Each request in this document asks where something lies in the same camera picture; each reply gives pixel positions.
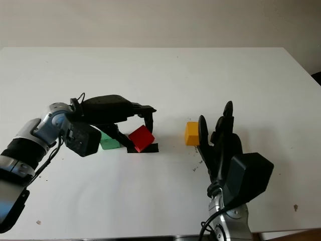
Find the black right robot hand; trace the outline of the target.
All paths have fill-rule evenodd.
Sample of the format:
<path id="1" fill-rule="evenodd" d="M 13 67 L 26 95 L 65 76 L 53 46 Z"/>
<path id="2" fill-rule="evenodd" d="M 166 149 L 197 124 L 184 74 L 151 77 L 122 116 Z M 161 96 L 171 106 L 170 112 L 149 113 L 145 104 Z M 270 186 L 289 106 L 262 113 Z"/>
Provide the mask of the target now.
<path id="1" fill-rule="evenodd" d="M 199 117 L 197 149 L 208 169 L 211 181 L 207 188 L 208 197 L 216 195 L 216 192 L 223 188 L 232 157 L 243 153 L 241 140 L 233 133 L 233 126 L 232 101 L 226 103 L 223 115 L 218 119 L 210 138 L 205 117 L 203 115 Z"/>

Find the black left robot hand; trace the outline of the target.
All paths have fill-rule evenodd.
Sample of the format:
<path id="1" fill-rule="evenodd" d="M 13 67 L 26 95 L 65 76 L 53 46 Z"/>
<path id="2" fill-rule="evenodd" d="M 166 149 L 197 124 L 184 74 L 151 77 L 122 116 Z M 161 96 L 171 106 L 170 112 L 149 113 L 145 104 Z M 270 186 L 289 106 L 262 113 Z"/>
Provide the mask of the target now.
<path id="1" fill-rule="evenodd" d="M 82 101 L 72 98 L 70 103 L 81 122 L 97 127 L 126 147 L 128 153 L 158 152 L 158 144 L 154 143 L 152 135 L 153 113 L 156 112 L 152 106 L 131 102 L 115 94 Z M 135 115 L 144 120 L 144 125 L 126 136 L 119 130 L 117 124 Z"/>

